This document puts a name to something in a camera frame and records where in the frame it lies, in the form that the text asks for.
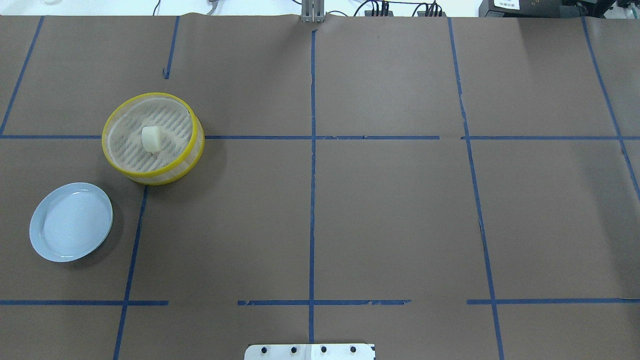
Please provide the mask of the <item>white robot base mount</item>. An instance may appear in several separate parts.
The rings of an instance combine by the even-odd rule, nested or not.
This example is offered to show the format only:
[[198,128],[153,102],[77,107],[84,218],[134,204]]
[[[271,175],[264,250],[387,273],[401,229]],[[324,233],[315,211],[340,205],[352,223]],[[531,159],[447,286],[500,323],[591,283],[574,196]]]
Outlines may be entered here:
[[329,342],[300,344],[252,344],[245,360],[375,360],[374,344]]

